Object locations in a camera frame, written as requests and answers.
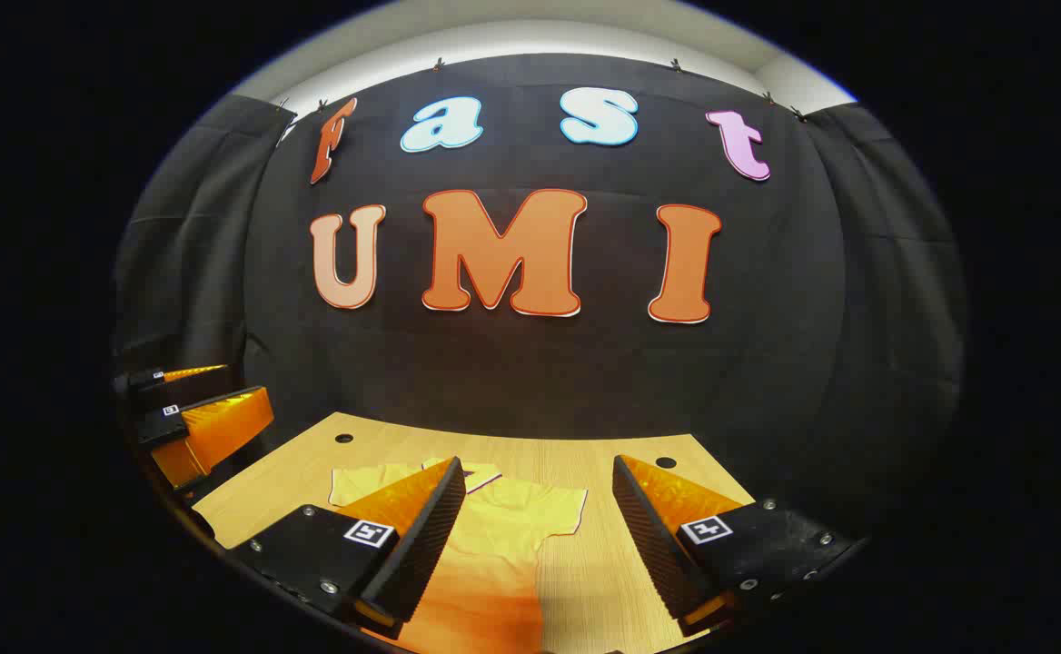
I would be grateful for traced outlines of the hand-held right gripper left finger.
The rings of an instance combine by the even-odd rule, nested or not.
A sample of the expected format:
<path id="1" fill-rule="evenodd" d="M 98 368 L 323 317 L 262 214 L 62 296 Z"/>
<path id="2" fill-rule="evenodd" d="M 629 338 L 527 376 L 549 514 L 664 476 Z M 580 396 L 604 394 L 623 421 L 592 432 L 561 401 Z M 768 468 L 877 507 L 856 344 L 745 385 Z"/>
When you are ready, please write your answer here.
<path id="1" fill-rule="evenodd" d="M 397 637 L 412 620 L 467 497 L 459 457 L 328 510 L 303 504 L 237 547 L 237 560 L 306 608 Z"/>

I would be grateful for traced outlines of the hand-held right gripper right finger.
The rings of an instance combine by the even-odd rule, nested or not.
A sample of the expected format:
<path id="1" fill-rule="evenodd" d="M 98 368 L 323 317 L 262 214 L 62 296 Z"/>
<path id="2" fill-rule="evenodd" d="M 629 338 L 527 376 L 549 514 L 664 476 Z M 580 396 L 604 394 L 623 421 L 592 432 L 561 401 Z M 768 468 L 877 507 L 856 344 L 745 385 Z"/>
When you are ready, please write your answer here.
<path id="1" fill-rule="evenodd" d="M 792 605 L 858 554 L 858 540 L 783 502 L 731 500 L 634 457 L 614 457 L 612 493 L 684 636 Z"/>

